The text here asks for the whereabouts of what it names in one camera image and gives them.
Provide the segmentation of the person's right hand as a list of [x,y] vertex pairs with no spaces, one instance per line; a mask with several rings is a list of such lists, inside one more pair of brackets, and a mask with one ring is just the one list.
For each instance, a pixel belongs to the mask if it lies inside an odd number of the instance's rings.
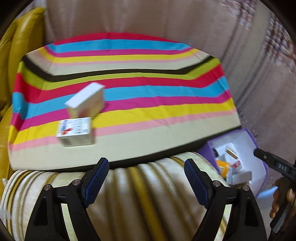
[[[280,178],[275,181],[274,185],[277,187],[273,194],[273,203],[271,207],[271,211],[269,213],[270,218],[274,218],[276,213],[278,212],[280,208],[280,197],[283,195],[283,191],[280,190],[280,184],[283,182],[284,178]],[[290,216],[295,215],[295,192],[290,188],[286,193],[287,201],[292,206],[292,214]]]

